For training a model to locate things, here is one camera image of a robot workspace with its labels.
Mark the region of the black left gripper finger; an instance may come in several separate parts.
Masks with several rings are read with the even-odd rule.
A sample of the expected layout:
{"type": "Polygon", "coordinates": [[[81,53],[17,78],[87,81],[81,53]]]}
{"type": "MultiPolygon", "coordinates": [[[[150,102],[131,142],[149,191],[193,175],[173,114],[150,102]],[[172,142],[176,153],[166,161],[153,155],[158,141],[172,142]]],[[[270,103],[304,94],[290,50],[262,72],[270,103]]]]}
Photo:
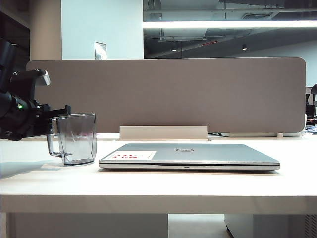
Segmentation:
{"type": "Polygon", "coordinates": [[[57,135],[57,134],[59,134],[57,122],[58,122],[57,118],[49,119],[49,132],[48,132],[48,135],[57,135]]]}
{"type": "Polygon", "coordinates": [[[63,108],[63,109],[57,109],[57,110],[50,111],[51,118],[66,116],[66,115],[70,115],[70,114],[71,114],[71,106],[70,105],[65,105],[65,108],[63,108]]]}

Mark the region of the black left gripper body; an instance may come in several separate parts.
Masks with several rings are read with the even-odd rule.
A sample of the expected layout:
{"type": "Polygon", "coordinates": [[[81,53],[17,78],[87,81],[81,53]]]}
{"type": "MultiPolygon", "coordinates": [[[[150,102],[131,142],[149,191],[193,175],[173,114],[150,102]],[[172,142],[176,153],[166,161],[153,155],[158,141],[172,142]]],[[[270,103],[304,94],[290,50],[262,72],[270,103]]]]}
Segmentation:
{"type": "Polygon", "coordinates": [[[11,93],[0,94],[0,137],[12,141],[51,134],[50,106],[23,100],[11,93]]]}

